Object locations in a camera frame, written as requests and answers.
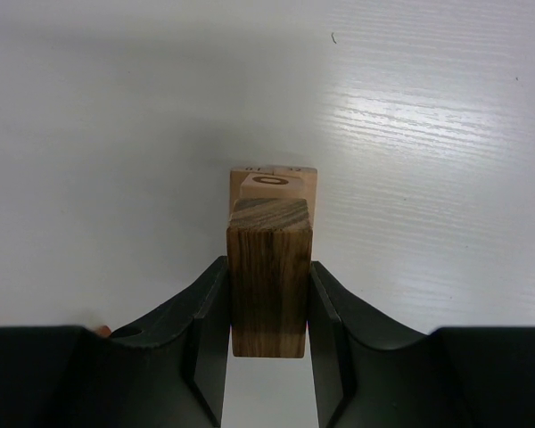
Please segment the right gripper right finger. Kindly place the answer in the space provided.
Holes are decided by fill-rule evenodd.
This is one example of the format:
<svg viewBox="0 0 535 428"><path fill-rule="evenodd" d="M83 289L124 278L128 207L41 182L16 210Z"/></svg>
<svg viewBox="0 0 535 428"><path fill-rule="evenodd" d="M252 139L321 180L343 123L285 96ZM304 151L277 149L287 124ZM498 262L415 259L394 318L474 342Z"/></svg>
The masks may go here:
<svg viewBox="0 0 535 428"><path fill-rule="evenodd" d="M309 341L323 427L535 427L535 326L419 333L314 262Z"/></svg>

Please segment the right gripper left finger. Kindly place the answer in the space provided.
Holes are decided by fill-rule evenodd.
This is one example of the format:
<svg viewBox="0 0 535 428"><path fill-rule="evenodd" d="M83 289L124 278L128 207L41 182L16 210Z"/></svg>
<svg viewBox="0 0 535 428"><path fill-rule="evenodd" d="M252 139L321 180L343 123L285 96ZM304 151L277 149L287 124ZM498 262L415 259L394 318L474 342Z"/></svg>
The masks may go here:
<svg viewBox="0 0 535 428"><path fill-rule="evenodd" d="M102 337L0 327L0 427L217 427L229 337L225 258Z"/></svg>

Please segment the red-brown arch block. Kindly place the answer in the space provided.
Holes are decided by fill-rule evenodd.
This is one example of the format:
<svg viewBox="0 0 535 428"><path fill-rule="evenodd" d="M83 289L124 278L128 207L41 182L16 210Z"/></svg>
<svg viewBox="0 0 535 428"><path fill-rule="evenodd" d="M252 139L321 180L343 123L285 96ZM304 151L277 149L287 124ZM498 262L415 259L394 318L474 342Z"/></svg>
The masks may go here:
<svg viewBox="0 0 535 428"><path fill-rule="evenodd" d="M95 333L103 338L107 338L111 335L111 329L107 325L102 325L95 329Z"/></svg>

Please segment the light wood numbered plank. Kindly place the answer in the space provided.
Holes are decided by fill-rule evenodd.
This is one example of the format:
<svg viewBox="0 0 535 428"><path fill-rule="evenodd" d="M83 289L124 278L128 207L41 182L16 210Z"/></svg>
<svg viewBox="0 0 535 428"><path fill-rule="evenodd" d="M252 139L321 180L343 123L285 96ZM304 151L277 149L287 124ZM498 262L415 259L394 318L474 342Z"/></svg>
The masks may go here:
<svg viewBox="0 0 535 428"><path fill-rule="evenodd" d="M317 201L317 169L300 166L274 166L274 174L281 177L297 177L304 184L303 198L308 203L309 222L312 226L315 223L316 201Z"/></svg>

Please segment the small light wood cube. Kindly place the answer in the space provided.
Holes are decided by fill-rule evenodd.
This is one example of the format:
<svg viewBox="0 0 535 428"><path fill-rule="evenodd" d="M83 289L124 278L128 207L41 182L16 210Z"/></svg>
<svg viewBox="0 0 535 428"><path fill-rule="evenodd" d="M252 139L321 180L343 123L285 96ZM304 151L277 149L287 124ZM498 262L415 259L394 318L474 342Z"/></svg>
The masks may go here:
<svg viewBox="0 0 535 428"><path fill-rule="evenodd" d="M252 173L240 186L241 198L303 199L304 184L297 177L281 177Z"/></svg>

